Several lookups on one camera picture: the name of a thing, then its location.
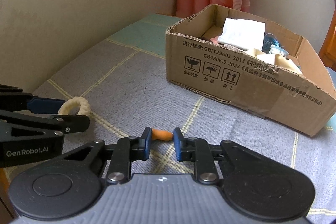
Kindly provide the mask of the small orange plush piece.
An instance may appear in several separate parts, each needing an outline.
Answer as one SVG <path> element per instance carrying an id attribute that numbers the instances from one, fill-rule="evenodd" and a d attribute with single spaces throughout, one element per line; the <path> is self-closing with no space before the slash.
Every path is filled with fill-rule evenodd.
<path id="1" fill-rule="evenodd" d="M 173 140 L 173 133 L 153 128 L 151 129 L 151 139 L 161 141 L 171 141 Z"/>

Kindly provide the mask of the cream printed cloth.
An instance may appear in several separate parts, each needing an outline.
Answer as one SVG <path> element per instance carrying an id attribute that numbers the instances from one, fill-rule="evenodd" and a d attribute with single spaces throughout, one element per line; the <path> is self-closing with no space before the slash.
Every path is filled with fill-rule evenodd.
<path id="1" fill-rule="evenodd" d="M 250 49 L 246 51 L 246 54 L 252 57 L 256 57 L 257 59 L 270 65 L 277 65 L 278 67 L 282 67 L 299 75 L 303 75 L 301 69 L 299 69 L 292 59 L 287 59 L 278 53 L 264 53 L 258 49 Z"/>

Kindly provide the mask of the white towel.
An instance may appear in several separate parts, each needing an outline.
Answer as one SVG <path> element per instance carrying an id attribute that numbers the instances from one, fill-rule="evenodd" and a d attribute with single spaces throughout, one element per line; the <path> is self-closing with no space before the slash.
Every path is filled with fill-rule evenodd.
<path id="1" fill-rule="evenodd" d="M 241 50 L 262 50 L 265 23 L 249 19 L 227 18 L 218 37 L 219 44 L 229 44 Z"/>

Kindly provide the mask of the grey pouch large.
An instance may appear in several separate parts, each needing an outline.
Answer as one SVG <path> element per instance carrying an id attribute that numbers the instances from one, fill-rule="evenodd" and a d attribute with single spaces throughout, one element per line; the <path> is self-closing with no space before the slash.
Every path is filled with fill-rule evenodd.
<path id="1" fill-rule="evenodd" d="M 202 39 L 214 44 L 218 44 L 218 38 L 222 34 L 223 29 L 217 26 L 212 26 L 203 35 Z"/>

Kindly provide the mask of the blue white string sachet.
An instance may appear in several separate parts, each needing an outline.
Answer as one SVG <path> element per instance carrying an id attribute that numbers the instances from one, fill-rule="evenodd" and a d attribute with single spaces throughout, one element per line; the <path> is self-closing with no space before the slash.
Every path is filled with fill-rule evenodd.
<path id="1" fill-rule="evenodd" d="M 285 58 L 287 58 L 289 55 L 289 53 L 281 46 L 276 36 L 271 33 L 264 35 L 262 51 L 264 53 L 279 54 Z"/>

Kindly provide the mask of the grey checked blanket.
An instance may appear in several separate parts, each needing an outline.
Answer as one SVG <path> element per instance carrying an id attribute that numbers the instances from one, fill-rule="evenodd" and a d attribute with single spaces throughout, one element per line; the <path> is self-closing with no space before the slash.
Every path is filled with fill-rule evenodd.
<path id="1" fill-rule="evenodd" d="M 98 43 L 38 89 L 38 94 L 84 94 L 93 109 L 88 132 L 66 137 L 65 150 L 97 137 L 107 143 L 138 135 L 146 126 L 171 130 L 211 143 L 232 139 L 291 165 L 316 187 L 313 223 L 335 220 L 335 133 L 311 139 L 268 119 L 217 103 L 166 80 L 163 26 L 144 19 Z"/>

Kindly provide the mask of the cardboard box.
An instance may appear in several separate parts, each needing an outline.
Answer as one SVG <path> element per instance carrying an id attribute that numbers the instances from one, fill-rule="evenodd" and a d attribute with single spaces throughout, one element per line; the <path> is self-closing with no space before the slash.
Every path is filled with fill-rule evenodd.
<path id="1" fill-rule="evenodd" d="M 317 53 L 304 37 L 270 21 L 265 30 L 276 36 L 303 75 L 270 65 L 229 45 L 203 40 L 212 26 L 227 18 L 262 18 L 220 5 L 209 5 L 166 30 L 168 81 L 309 136 L 335 114 L 335 88 Z"/>

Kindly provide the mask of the wooden headboard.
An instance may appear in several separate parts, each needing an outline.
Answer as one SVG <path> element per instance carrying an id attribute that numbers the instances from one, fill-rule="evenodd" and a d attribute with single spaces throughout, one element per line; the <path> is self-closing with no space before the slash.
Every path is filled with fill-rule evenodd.
<path id="1" fill-rule="evenodd" d="M 336 66 L 336 34 L 335 34 L 335 24 L 336 24 L 336 7 L 334 8 L 333 17 L 326 34 L 323 45 L 319 51 L 319 58 L 326 67 L 331 68 L 335 71 Z"/>

